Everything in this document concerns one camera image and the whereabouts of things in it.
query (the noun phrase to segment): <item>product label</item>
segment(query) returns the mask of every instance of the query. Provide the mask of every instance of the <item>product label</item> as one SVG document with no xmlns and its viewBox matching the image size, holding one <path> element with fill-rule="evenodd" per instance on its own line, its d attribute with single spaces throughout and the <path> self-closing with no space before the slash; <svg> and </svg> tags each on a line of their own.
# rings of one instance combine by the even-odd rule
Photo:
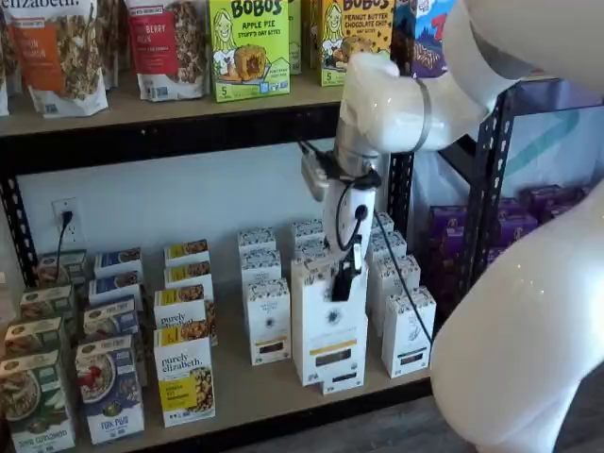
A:
<svg viewBox="0 0 604 453">
<path fill-rule="evenodd" d="M 130 9 L 134 62 L 139 74 L 175 74 L 178 71 L 174 13 L 163 6 Z"/>
</svg>

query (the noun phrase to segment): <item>floor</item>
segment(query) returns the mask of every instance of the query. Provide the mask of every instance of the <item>floor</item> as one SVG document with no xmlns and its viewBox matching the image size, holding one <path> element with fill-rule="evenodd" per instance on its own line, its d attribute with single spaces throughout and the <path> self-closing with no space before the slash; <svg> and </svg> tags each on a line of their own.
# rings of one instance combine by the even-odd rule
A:
<svg viewBox="0 0 604 453">
<path fill-rule="evenodd" d="M 604 367 L 579 388 L 564 422 L 556 452 L 604 453 Z M 368 413 L 231 453 L 471 453 L 440 416 L 434 400 Z"/>
</svg>

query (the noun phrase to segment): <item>purely elizabeth granola bag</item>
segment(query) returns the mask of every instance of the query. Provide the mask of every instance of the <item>purely elizabeth granola bag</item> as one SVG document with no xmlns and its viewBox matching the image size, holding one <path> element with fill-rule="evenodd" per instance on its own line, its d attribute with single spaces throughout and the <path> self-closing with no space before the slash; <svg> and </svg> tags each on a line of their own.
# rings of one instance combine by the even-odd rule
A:
<svg viewBox="0 0 604 453">
<path fill-rule="evenodd" d="M 96 0 L 3 0 L 36 111 L 90 116 L 107 107 L 96 41 Z"/>
<path fill-rule="evenodd" d="M 206 0 L 126 0 L 141 99 L 202 97 L 207 89 Z"/>
</svg>

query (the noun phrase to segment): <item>power cord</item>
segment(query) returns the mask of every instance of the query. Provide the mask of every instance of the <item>power cord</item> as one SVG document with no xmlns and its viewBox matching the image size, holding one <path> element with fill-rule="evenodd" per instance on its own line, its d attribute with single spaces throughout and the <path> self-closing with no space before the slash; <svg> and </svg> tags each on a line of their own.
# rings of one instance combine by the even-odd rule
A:
<svg viewBox="0 0 604 453">
<path fill-rule="evenodd" d="M 57 281 L 59 280 L 59 270 L 60 270 L 60 249 L 63 246 L 63 236 L 65 235 L 65 230 L 67 229 L 67 226 L 71 223 L 72 219 L 74 218 L 74 213 L 71 212 L 70 210 L 65 210 L 64 212 L 62 212 L 60 214 L 61 220 L 63 222 L 63 226 L 60 229 L 60 234 L 59 234 L 59 247 L 57 248 L 57 271 L 55 274 L 55 283 L 57 283 Z"/>
<path fill-rule="evenodd" d="M 426 335 L 426 338 L 428 338 L 428 341 L 430 342 L 430 346 L 432 346 L 432 336 L 428 333 L 428 329 L 426 328 L 426 325 L 424 324 L 422 317 L 419 315 L 419 311 L 417 310 L 417 307 L 415 306 L 415 302 L 413 302 L 413 298 L 411 297 L 409 288 L 407 288 L 407 283 L 405 283 L 405 278 L 403 278 L 403 274 L 400 272 L 400 267 L 398 267 L 398 262 L 396 261 L 396 257 L 394 256 L 393 248 L 390 246 L 390 241 L 388 240 L 388 236 L 386 236 L 386 230 L 384 229 L 384 225 L 381 224 L 381 220 L 379 220 L 378 212 L 375 210 L 374 210 L 374 217 L 376 218 L 377 224 L 379 225 L 379 229 L 381 230 L 381 234 L 384 237 L 384 242 L 386 243 L 386 247 L 388 247 L 388 252 L 390 253 L 390 258 L 393 260 L 394 268 L 396 269 L 398 278 L 400 279 L 400 282 L 403 285 L 403 290 L 405 290 L 405 295 L 407 296 L 407 298 L 409 299 L 409 302 L 411 303 L 413 311 L 415 312 L 415 317 L 417 318 L 417 320 L 419 321 L 419 324 L 422 326 L 422 329 L 424 330 L 424 335 Z"/>
</svg>

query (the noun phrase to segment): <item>purple box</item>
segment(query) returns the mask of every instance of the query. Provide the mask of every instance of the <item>purple box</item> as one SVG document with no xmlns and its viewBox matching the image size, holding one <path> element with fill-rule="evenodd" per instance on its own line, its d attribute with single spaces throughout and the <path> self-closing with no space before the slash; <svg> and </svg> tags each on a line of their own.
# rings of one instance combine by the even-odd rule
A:
<svg viewBox="0 0 604 453">
<path fill-rule="evenodd" d="M 510 215 L 499 219 L 499 235 L 495 245 L 508 247 L 537 229 L 539 223 L 532 215 Z"/>
</svg>

